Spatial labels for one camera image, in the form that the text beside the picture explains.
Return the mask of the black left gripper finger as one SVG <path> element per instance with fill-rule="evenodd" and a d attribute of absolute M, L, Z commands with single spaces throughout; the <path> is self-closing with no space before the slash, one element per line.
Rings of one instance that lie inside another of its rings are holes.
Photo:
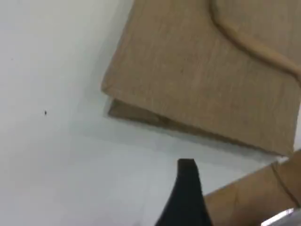
<path fill-rule="evenodd" d="M 212 225 L 194 159 L 178 159 L 173 189 L 155 225 Z"/>

